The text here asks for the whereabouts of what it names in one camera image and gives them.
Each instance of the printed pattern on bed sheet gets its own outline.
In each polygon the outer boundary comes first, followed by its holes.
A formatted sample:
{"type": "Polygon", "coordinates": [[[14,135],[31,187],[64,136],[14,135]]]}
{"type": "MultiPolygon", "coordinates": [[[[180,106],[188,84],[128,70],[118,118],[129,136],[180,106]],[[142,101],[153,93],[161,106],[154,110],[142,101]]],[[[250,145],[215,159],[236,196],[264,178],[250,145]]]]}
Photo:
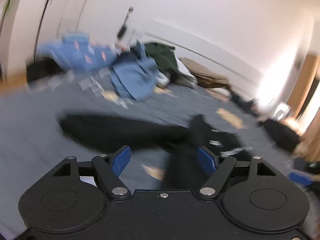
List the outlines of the printed pattern on bed sheet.
{"type": "MultiPolygon", "coordinates": [[[[113,91],[108,75],[92,75],[103,87],[113,91]]],[[[57,122],[64,112],[91,112],[135,118],[160,124],[187,126],[193,115],[205,115],[205,121],[219,130],[237,133],[244,147],[252,147],[251,154],[259,155],[283,174],[291,171],[286,162],[289,156],[274,143],[256,120],[243,114],[233,103],[224,103],[212,98],[205,89],[169,85],[168,90],[174,97],[157,94],[144,101],[127,103],[128,108],[106,100],[102,94],[96,96],[91,89],[82,90],[79,82],[88,75],[76,75],[72,81],[61,82],[54,89],[43,88],[38,92],[19,92],[0,97],[0,232],[12,239],[23,230],[18,211],[20,196],[63,158],[73,155],[78,161],[88,161],[98,152],[78,145],[66,138],[57,122]],[[224,108],[243,120],[247,129],[237,130],[216,111],[224,108]]],[[[161,181],[149,176],[141,164],[147,167],[166,169],[169,154],[162,149],[145,149],[132,153],[132,158],[120,175],[127,187],[134,191],[156,189],[161,181]]],[[[314,212],[316,203],[311,202],[314,212]]],[[[315,234],[311,224],[308,233],[315,234]]]]}

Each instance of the silver screw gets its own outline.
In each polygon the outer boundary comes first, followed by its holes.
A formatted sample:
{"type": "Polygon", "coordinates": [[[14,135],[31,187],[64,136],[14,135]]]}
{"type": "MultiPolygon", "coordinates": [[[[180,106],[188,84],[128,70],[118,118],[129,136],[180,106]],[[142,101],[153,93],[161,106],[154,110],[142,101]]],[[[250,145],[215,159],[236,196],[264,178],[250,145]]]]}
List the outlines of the silver screw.
{"type": "Polygon", "coordinates": [[[167,193],[161,193],[160,195],[160,198],[167,198],[169,197],[169,195],[167,193]]]}
{"type": "Polygon", "coordinates": [[[128,190],[125,188],[125,187],[115,187],[113,190],[112,190],[112,193],[115,194],[115,195],[124,195],[124,194],[127,194],[128,190]]]}
{"type": "Polygon", "coordinates": [[[211,196],[216,193],[216,190],[212,187],[203,187],[202,189],[200,189],[200,193],[202,195],[211,196]]]}

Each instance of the green object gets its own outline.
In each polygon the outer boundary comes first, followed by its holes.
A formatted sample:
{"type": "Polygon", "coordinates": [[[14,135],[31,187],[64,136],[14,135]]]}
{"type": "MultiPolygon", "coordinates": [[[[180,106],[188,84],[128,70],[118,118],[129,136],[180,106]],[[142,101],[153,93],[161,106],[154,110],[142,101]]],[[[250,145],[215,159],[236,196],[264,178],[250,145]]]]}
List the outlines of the green object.
{"type": "Polygon", "coordinates": [[[175,47],[156,42],[145,43],[145,46],[147,53],[155,60],[162,73],[169,72],[172,78],[177,76],[179,72],[173,52],[175,47]]]}

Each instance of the blue gripper pad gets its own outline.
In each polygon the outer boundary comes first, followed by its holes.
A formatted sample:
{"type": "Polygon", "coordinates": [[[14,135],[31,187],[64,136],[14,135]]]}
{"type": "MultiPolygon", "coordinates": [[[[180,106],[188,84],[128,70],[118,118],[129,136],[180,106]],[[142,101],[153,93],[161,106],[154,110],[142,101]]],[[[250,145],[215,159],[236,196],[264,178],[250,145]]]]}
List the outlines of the blue gripper pad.
{"type": "Polygon", "coordinates": [[[300,174],[297,174],[295,172],[290,172],[289,173],[289,180],[300,183],[304,186],[310,186],[313,181],[311,179],[309,179],[306,176],[302,176],[300,174]]]}
{"type": "Polygon", "coordinates": [[[204,172],[210,177],[215,171],[213,158],[207,154],[202,148],[198,149],[198,162],[201,165],[204,172]]]}
{"type": "Polygon", "coordinates": [[[131,158],[131,149],[130,147],[127,147],[117,157],[113,159],[113,164],[111,167],[113,173],[119,177],[122,171],[124,170],[124,168],[129,163],[130,158],[131,158]]]}

